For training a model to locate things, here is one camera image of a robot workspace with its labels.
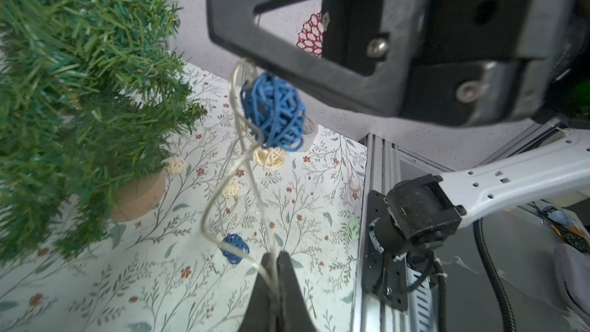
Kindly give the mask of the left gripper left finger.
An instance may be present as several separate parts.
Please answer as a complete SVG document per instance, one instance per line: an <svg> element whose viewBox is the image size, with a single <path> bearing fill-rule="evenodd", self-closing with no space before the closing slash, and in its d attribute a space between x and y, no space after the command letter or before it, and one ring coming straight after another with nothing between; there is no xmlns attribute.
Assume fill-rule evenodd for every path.
<svg viewBox="0 0 590 332"><path fill-rule="evenodd" d="M238 332L275 331L276 316L273 294L262 275L258 274Z"/></svg>

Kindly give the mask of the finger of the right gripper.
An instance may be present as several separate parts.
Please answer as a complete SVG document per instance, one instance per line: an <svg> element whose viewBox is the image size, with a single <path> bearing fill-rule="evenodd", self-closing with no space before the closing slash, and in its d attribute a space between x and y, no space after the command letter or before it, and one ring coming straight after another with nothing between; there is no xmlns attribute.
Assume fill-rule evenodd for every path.
<svg viewBox="0 0 590 332"><path fill-rule="evenodd" d="M322 32L298 45L254 21L304 1L207 0L210 39L330 107L412 117L415 0L321 0Z"/></svg>

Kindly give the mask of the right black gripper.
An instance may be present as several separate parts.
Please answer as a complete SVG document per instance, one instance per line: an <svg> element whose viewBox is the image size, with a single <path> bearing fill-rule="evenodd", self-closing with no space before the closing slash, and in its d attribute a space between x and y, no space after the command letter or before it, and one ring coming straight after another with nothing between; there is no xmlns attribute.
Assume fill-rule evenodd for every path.
<svg viewBox="0 0 590 332"><path fill-rule="evenodd" d="M519 121L545 102L576 0L431 0L401 117Z"/></svg>

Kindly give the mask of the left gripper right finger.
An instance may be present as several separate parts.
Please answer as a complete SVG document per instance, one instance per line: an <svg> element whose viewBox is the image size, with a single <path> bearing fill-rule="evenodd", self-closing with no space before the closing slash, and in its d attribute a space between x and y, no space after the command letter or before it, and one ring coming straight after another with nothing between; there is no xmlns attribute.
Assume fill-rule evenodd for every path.
<svg viewBox="0 0 590 332"><path fill-rule="evenodd" d="M282 251L277 258L279 304L277 331L315 332L307 305L299 286L290 255Z"/></svg>

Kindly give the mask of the clear string light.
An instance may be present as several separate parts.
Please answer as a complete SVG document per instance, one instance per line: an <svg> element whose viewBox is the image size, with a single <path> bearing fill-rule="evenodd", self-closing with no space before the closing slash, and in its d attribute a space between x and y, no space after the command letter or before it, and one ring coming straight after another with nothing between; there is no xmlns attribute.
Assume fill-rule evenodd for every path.
<svg viewBox="0 0 590 332"><path fill-rule="evenodd" d="M240 59L231 73L228 97L229 105L234 116L234 127L237 136L234 145L241 149L241 155L237 157L232 167L226 168L224 176L218 180L218 186L210 197L209 202L206 204L204 213L201 217L200 232L207 241L216 245L220 250L229 255L248 261L251 267L253 267L253 269L255 269L262 277L267 287L269 287L271 296L278 299L280 296L280 289L278 269L276 265L277 246L267 216L267 205L261 197L261 192L256 183L252 169L254 155L259 149L261 149L262 138L264 136L261 129L247 120L244 116L240 100L240 92L246 90L248 87L252 87L257 77L257 66L248 58ZM250 181L250 192L254 194L256 202L258 203L259 215L261 216L263 225L266 227L268 240L267 249L270 251L270 270L267 270L261 262L256 261L249 253L241 249L241 247L232 244L230 241L222 241L214 232L209 232L207 229L207 218L211 210L218 203L218 198L238 197L238 188L241 186L237 182L237 173L239 171L242 171L244 177L248 178Z"/></svg>

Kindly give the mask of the green christmas tree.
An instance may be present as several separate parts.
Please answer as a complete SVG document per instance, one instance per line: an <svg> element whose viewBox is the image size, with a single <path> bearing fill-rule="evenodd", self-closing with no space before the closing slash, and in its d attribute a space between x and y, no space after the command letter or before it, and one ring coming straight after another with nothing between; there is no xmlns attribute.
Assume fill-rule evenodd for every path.
<svg viewBox="0 0 590 332"><path fill-rule="evenodd" d="M171 0L1 0L1 261L108 236L118 189L206 115L167 50Z"/></svg>

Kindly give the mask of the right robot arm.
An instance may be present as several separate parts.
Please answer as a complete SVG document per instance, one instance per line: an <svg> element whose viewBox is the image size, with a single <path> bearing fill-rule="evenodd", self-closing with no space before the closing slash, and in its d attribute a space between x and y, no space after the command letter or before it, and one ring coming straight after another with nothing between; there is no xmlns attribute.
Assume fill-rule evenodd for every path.
<svg viewBox="0 0 590 332"><path fill-rule="evenodd" d="M535 115L576 0L207 0L213 43L334 107L447 127ZM589 183L589 133L370 192L353 330L414 330L407 272L484 217Z"/></svg>

